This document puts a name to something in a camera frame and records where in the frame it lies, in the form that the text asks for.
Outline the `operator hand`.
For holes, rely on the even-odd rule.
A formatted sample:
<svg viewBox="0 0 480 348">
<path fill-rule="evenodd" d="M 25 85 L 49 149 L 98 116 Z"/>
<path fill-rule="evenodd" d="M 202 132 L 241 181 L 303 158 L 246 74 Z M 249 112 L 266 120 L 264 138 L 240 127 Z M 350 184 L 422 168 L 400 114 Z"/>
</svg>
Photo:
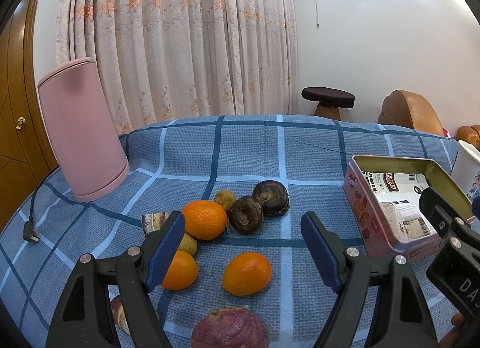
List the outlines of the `operator hand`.
<svg viewBox="0 0 480 348">
<path fill-rule="evenodd" d="M 451 325 L 452 329 L 438 343 L 439 348 L 454 347 L 462 331 L 468 326 L 465 322 L 465 317 L 459 312 L 451 318 Z"/>
</svg>

